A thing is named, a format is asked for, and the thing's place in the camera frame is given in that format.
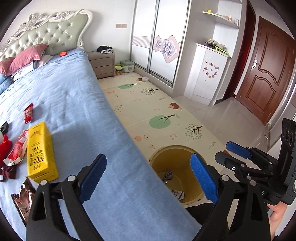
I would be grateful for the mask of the right hand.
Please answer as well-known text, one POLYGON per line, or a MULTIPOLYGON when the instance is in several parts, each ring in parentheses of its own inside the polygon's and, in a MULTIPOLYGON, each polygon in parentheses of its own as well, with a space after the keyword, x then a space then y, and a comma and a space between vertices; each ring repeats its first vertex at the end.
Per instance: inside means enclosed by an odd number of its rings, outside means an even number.
POLYGON ((269 226, 270 226, 270 240, 273 240, 275 237, 275 232, 278 226, 280 225, 285 211, 287 210, 287 205, 283 202, 278 202, 276 205, 266 204, 269 209, 273 212, 269 217, 269 226))

